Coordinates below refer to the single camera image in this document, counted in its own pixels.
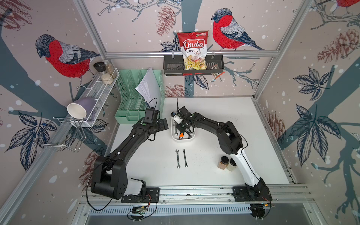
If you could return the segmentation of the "silver wrench marked 11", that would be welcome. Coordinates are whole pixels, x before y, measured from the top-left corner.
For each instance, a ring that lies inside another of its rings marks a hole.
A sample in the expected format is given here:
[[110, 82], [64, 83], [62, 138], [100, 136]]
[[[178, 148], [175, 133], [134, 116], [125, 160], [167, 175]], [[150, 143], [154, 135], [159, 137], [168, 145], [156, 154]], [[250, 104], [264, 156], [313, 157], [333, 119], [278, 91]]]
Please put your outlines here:
[[177, 168], [180, 169], [181, 166], [180, 166], [180, 159], [179, 159], [179, 150], [175, 150], [176, 152], [176, 157], [177, 157]]

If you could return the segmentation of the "small silver open-end wrench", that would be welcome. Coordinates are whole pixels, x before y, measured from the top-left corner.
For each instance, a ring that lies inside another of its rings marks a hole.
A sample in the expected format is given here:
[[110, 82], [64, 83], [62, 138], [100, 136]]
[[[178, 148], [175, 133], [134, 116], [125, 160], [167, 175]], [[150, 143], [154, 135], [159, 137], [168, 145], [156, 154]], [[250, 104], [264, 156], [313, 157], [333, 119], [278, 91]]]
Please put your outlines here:
[[186, 157], [186, 151], [185, 151], [185, 149], [183, 149], [182, 151], [183, 151], [183, 157], [184, 157], [185, 168], [188, 168], [188, 164], [187, 164], [187, 157]]

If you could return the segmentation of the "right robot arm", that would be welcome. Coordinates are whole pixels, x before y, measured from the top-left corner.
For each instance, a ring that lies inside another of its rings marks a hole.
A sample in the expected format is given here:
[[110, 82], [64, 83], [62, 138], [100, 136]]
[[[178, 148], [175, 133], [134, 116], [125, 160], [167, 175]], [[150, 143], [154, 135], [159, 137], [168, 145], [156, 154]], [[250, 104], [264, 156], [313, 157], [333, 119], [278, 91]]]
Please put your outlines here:
[[180, 133], [187, 132], [190, 127], [193, 127], [203, 129], [217, 136], [220, 149], [234, 160], [245, 182], [244, 186], [235, 187], [232, 194], [235, 201], [272, 201], [269, 188], [249, 162], [243, 146], [243, 137], [232, 122], [214, 121], [197, 112], [190, 113], [185, 107], [176, 113], [173, 112], [172, 118], [176, 121], [176, 128]]

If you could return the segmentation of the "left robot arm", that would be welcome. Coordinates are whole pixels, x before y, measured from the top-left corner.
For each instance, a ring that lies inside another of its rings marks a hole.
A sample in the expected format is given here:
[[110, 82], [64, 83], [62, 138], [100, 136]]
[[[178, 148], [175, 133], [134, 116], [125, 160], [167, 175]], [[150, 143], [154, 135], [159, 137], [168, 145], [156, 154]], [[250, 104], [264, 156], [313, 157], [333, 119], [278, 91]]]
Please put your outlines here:
[[91, 175], [91, 192], [112, 199], [122, 198], [128, 187], [127, 163], [152, 134], [169, 129], [167, 119], [139, 121], [121, 145], [106, 157], [98, 157]]

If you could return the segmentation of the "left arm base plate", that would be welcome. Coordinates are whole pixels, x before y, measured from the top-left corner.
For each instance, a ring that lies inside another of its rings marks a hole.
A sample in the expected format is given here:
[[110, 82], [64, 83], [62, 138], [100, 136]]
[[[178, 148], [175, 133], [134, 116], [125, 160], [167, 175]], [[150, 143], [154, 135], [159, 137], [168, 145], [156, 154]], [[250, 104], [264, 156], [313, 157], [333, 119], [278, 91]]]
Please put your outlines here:
[[147, 187], [138, 195], [126, 195], [121, 198], [122, 203], [158, 203], [159, 187]]

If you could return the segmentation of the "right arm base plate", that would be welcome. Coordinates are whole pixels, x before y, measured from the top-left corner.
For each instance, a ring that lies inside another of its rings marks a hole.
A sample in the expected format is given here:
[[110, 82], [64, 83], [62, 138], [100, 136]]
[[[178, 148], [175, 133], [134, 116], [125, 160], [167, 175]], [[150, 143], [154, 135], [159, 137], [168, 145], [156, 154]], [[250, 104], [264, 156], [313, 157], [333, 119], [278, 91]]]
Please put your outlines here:
[[236, 202], [272, 202], [273, 198], [267, 186], [248, 187], [235, 186], [232, 195]]

